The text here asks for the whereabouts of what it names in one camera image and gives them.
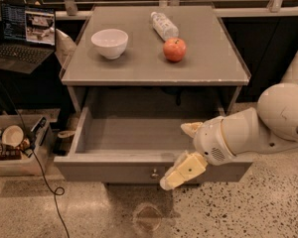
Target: box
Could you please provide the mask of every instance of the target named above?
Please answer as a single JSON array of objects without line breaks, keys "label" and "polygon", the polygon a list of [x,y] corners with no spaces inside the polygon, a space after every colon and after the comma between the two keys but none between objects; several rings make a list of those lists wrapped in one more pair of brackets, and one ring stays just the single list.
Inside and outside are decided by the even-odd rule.
[{"label": "box", "polygon": [[[29,135],[32,127],[42,118],[43,115],[0,115],[0,130],[11,125],[23,127],[25,125],[25,135]],[[52,150],[53,135],[50,128],[50,117],[44,115],[47,122],[43,128],[37,132],[34,153],[38,157],[43,170],[46,168],[49,153]],[[34,155],[30,158],[24,157],[22,160],[0,161],[0,177],[9,176],[41,176],[42,172],[39,163]]]}]

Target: drawer front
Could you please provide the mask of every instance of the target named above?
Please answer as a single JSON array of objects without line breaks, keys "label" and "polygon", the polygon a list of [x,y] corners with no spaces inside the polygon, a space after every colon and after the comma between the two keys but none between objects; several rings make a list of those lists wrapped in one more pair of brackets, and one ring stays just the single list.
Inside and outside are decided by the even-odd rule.
[{"label": "drawer front", "polygon": [[70,181],[102,181],[112,183],[159,183],[165,167],[96,167],[62,166],[62,175]]}]

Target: laptop screen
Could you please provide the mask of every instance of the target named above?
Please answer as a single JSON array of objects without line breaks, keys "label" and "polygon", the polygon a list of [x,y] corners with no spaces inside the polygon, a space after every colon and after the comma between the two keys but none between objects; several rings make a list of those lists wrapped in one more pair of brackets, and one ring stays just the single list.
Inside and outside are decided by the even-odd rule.
[{"label": "laptop screen", "polygon": [[56,44],[55,10],[1,3],[3,38],[32,44]]}]

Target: cabinet top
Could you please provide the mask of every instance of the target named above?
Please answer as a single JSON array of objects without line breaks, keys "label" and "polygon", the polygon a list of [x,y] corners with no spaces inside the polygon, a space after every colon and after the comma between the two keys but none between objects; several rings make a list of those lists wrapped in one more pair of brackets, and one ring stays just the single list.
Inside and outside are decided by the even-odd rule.
[{"label": "cabinet top", "polygon": [[[187,53],[179,62],[163,55],[164,41],[151,13],[163,12],[178,27]],[[129,36],[119,59],[98,54],[97,31],[116,28]],[[250,73],[211,6],[95,7],[62,79],[66,85],[246,85]]]}]

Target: plastic bottle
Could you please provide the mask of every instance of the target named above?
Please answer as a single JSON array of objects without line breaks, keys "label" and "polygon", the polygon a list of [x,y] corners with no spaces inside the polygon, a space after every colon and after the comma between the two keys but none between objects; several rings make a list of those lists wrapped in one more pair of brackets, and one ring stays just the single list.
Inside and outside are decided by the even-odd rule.
[{"label": "plastic bottle", "polygon": [[178,28],[167,18],[163,13],[151,13],[152,26],[157,31],[159,36],[167,41],[169,38],[179,36]]}]

